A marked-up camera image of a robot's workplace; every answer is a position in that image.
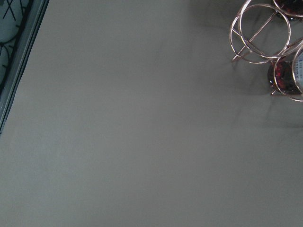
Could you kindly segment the copper wire bottle basket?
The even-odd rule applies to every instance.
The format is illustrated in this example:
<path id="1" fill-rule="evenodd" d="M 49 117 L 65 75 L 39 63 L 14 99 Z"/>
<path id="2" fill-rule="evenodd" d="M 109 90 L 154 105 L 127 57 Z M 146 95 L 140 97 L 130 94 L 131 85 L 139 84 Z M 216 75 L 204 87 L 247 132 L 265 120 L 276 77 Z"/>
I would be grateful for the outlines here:
<path id="1" fill-rule="evenodd" d="M 246 0 L 229 28 L 233 61 L 267 64 L 303 48 L 303 20 L 290 20 L 272 0 Z M 282 95 L 273 90 L 273 95 Z M 302 102 L 303 96 L 286 96 Z"/>

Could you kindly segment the tea bottle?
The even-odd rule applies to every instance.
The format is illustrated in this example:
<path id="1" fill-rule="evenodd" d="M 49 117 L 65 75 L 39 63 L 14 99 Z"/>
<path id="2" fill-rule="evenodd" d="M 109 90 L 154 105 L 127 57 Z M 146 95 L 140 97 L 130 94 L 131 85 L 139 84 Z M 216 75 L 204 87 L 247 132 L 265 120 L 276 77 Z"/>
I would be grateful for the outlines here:
<path id="1" fill-rule="evenodd" d="M 274 91 L 285 96 L 303 95 L 303 49 L 272 63 L 267 79 Z"/>
<path id="2" fill-rule="evenodd" d="M 290 19 L 303 19 L 303 0 L 273 0 L 273 4 Z"/>

